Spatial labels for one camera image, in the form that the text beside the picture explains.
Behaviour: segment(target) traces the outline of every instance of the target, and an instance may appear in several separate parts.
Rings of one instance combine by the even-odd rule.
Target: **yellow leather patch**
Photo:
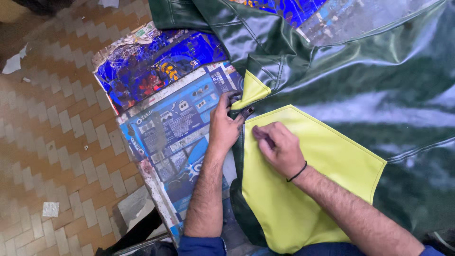
[[[261,154],[251,129],[271,122],[282,122],[299,137],[309,165],[370,204],[387,162],[292,105],[245,123],[242,194],[270,249],[295,253],[310,244],[349,241],[313,199],[286,182]]]
[[[257,100],[265,98],[271,93],[272,90],[270,90],[268,86],[247,70],[245,73],[245,80],[243,81],[242,99],[234,102],[231,109],[244,108]]]

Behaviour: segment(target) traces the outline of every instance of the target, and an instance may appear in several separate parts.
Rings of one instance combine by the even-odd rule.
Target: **shiny green fabric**
[[[158,28],[180,28],[157,14],[172,2],[150,2]],[[226,0],[188,5],[188,12],[175,13],[174,24],[187,21],[185,28],[200,30],[208,24],[234,67],[243,75],[248,69],[272,90],[251,104],[252,116],[296,106],[388,161],[376,208],[419,239],[455,226],[455,1],[321,47],[278,15]],[[241,193],[243,136],[233,150],[234,214],[250,241],[266,246]]]

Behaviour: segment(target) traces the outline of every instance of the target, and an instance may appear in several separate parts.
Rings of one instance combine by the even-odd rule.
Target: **blue sleeve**
[[[425,246],[425,250],[420,254],[420,256],[444,256],[444,254],[440,253],[431,246]]]
[[[221,237],[182,236],[178,247],[179,256],[207,255],[225,256],[226,250]]]

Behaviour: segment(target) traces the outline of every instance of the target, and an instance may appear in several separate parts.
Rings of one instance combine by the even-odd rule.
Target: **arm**
[[[305,165],[298,138],[282,123],[253,127],[267,161],[289,179]],[[311,166],[292,182],[313,198],[367,255],[418,256],[425,248],[407,230]]]
[[[228,117],[233,96],[241,91],[223,93],[210,113],[208,148],[201,172],[188,206],[185,235],[218,237],[222,229],[222,166],[228,150],[240,135],[242,125],[251,112],[242,110],[235,120]]]

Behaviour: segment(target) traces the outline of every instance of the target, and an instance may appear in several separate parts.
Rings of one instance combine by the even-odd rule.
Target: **hand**
[[[290,179],[305,166],[299,139],[284,124],[256,125],[252,132],[265,159],[285,178]]]
[[[227,113],[231,110],[231,105],[236,102],[233,97],[241,93],[242,91],[239,90],[231,90],[223,93],[216,108],[210,112],[210,137],[208,146],[212,150],[227,154],[238,139],[245,119],[253,113],[253,108],[247,107],[237,115],[235,120],[232,120],[228,116]]]

